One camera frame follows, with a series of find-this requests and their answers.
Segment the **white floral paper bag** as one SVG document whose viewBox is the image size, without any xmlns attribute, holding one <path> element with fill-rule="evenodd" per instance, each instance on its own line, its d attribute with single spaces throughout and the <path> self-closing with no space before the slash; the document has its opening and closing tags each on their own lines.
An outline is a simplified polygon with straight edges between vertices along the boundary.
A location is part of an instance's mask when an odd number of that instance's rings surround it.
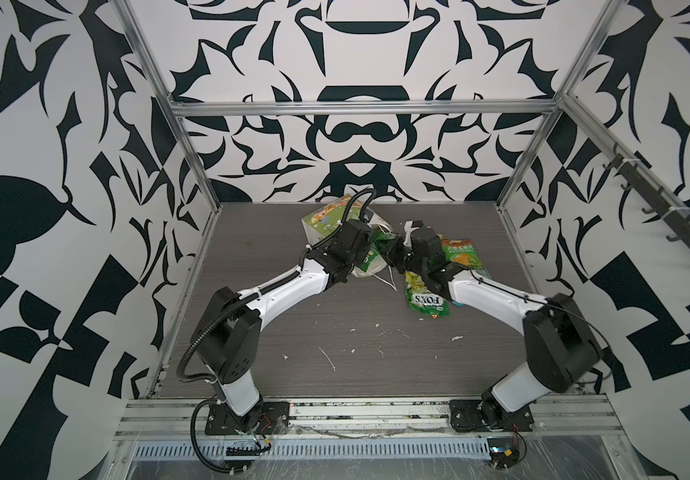
<svg viewBox="0 0 690 480">
<path fill-rule="evenodd" d="M 352 271 L 363 263 L 373 233 L 380 230 L 394 235 L 390 224 L 371 208 L 375 198 L 376 190 L 366 188 L 340 197 L 303 217 L 301 223 L 308 242 L 307 249 L 329 254 L 344 264 L 349 270 L 348 275 L 359 278 Z M 381 272 L 368 277 L 376 277 L 396 289 L 392 273 L 389 274 L 390 280 L 386 280 L 379 276 Z"/>
</svg>

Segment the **green Fox's candy packet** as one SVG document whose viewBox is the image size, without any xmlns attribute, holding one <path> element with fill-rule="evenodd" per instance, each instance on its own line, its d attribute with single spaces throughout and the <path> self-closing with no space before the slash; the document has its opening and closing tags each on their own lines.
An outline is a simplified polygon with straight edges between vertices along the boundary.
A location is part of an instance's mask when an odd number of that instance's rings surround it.
<svg viewBox="0 0 690 480">
<path fill-rule="evenodd" d="M 448 302 L 431 292 L 418 274 L 409 271 L 405 273 L 405 297 L 408 306 L 422 315 L 438 318 L 450 314 Z"/>
</svg>

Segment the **green snack packet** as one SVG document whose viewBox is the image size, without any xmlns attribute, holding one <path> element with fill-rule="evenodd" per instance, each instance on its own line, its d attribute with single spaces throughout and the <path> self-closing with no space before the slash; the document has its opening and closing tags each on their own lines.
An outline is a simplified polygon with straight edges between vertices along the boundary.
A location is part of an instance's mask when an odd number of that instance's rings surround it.
<svg viewBox="0 0 690 480">
<path fill-rule="evenodd" d="M 451 239 L 442 236 L 440 240 L 447 261 L 466 266 L 477 274 L 490 278 L 470 239 Z"/>
</svg>

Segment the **green barcode candy packet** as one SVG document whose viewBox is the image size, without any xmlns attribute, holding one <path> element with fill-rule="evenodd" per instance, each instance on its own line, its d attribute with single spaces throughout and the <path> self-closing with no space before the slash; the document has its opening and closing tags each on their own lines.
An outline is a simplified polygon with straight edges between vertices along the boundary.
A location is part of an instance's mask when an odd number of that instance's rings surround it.
<svg viewBox="0 0 690 480">
<path fill-rule="evenodd" d="M 389 266 L 382 253 L 388 243 L 396 238 L 395 235 L 378 235 L 371 243 L 367 255 L 362 264 L 354 267 L 352 274 L 356 277 L 368 277 L 376 275 Z"/>
</svg>

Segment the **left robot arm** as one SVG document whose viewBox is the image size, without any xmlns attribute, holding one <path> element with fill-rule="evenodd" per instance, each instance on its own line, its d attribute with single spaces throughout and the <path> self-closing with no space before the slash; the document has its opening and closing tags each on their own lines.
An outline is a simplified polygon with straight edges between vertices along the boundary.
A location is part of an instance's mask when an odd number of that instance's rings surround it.
<svg viewBox="0 0 690 480">
<path fill-rule="evenodd" d="M 299 303 L 345 283 L 367 260 L 378 231 L 364 220 L 346 220 L 306 246 L 288 271 L 252 288 L 218 290 L 177 364 L 177 380 L 212 385 L 237 418 L 259 413 L 263 397 L 252 367 L 263 330 Z"/>
</svg>

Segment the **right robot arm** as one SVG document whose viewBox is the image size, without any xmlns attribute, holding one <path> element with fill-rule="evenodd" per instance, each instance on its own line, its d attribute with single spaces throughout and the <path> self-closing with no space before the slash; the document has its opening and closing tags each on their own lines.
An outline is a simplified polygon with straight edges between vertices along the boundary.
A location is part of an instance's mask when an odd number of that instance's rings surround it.
<svg viewBox="0 0 690 480">
<path fill-rule="evenodd" d="M 433 294 L 475 308 L 522 335 L 524 363 L 481 395 L 482 422 L 494 426 L 550 393 L 564 393 L 602 359 L 591 326 L 572 298 L 545 297 L 491 280 L 446 258 L 441 238 L 419 222 L 377 246 L 388 265 L 420 277 Z"/>
</svg>

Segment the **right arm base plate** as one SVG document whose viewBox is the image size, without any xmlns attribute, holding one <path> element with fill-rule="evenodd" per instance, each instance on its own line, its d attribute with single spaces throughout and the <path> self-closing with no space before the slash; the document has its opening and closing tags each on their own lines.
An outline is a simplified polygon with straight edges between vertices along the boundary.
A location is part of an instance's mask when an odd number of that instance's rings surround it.
<svg viewBox="0 0 690 480">
<path fill-rule="evenodd" d="M 451 400 L 449 421 L 453 430 L 460 433 L 526 431 L 532 430 L 534 417 L 529 406 L 516 412 L 507 412 L 494 400 Z"/>
</svg>

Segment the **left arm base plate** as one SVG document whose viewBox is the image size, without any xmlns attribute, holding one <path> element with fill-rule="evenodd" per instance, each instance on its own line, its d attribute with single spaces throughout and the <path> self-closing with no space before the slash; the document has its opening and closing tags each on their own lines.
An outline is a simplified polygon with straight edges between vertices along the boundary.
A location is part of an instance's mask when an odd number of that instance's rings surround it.
<svg viewBox="0 0 690 480">
<path fill-rule="evenodd" d="M 209 406 L 205 434 L 270 434 L 288 425 L 289 413 L 288 402 L 260 401 L 243 416 L 237 415 L 227 404 L 214 404 Z"/>
</svg>

